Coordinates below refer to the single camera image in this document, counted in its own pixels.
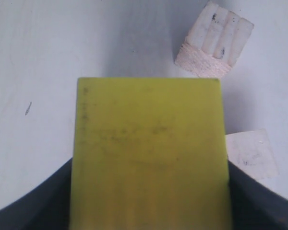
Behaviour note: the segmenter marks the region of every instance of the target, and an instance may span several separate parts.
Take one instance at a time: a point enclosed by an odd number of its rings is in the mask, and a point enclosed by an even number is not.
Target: yellow block
[[[229,230],[214,79],[81,78],[71,230]]]

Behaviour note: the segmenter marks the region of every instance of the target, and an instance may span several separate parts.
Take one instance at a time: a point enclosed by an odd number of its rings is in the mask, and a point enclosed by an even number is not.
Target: black curved object
[[[0,210],[0,230],[67,230],[72,160],[40,186]],[[288,230],[288,201],[229,162],[235,230]]]

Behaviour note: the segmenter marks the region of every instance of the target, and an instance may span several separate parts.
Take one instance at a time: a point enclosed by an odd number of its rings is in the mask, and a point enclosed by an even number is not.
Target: wooden block
[[[219,81],[79,79],[71,230],[230,230]]]
[[[254,24],[208,2],[175,60],[200,78],[221,78],[236,64]]]
[[[226,135],[228,159],[250,177],[260,180],[278,175],[265,129]]]

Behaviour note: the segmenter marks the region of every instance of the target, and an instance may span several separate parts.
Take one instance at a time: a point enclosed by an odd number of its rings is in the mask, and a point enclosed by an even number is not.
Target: white table
[[[222,80],[228,133],[266,128],[288,198],[288,0],[216,0],[255,23]],[[0,209],[70,157],[80,76],[188,77],[173,64],[205,0],[0,0]]]

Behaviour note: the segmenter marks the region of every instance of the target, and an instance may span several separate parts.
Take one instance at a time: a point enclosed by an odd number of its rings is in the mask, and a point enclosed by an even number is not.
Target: white block
[[[208,2],[175,60],[200,78],[221,78],[236,64],[254,24]]]
[[[265,129],[226,135],[228,159],[255,180],[278,175]]]

